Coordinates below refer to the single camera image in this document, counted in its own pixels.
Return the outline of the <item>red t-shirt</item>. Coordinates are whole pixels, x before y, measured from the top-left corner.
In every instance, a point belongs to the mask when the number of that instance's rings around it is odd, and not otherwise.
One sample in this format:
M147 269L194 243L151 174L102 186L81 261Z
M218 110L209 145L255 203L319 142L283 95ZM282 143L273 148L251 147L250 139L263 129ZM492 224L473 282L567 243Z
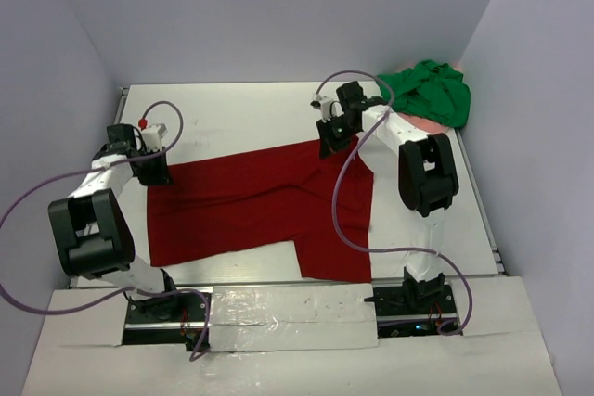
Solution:
M147 192L151 264L290 241L303 277L370 281L370 257L339 239L331 217L333 189L348 155L322 160L317 142L306 141L171 166L174 182ZM356 157L337 201L343 233L361 247L368 246L373 183L372 170Z

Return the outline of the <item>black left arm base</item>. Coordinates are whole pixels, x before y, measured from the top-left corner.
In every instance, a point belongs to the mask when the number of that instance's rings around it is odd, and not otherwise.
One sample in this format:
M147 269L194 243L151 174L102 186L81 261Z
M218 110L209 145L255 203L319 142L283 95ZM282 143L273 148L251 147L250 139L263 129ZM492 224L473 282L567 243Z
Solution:
M198 352L207 351L208 335L204 335L202 342L200 337L211 294L205 293L204 298L182 293L170 298L128 299L122 345L183 345L187 352L200 345Z

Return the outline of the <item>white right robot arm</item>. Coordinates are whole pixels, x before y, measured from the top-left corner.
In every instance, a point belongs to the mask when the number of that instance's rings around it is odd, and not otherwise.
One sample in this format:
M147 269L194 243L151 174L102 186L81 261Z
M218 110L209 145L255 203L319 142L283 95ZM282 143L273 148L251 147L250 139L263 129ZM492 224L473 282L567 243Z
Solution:
M352 249L370 253L356 245L342 232L337 201L342 180L358 149L371 136L386 145L397 160L397 183L401 201L424 226L418 247L376 249L377 253L404 252L403 296L394 306L417 310L441 297L445 292L445 275L440 262L444 248L446 211L459 191L458 174L450 139L446 134L429 134L417 128L392 110L379 96L367 97L357 82L337 89L337 99L315 92L311 106L319 110L316 122L320 138L319 155L325 159L345 150L354 136L359 140L343 164L335 183L331 215L339 239Z

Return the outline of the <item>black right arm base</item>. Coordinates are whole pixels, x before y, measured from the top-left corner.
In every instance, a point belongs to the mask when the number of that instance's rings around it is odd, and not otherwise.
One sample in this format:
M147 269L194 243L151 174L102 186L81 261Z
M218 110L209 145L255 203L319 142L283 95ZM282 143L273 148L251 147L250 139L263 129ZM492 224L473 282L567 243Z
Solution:
M405 298L403 286L374 287L364 298L374 305L380 339L437 336L458 329L458 310L452 288L418 303Z

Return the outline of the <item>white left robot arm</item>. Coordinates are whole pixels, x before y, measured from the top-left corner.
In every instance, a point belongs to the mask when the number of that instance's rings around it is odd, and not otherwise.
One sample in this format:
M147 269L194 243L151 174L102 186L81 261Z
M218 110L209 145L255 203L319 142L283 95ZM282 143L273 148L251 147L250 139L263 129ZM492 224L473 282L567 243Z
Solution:
M171 185L162 139L164 124L114 124L108 143L92 158L92 172L67 198L48 206L48 217L64 273L87 280L102 279L119 288L130 307L158 321L181 312L179 298L164 270L136 255L135 241L118 196L133 178L141 185Z

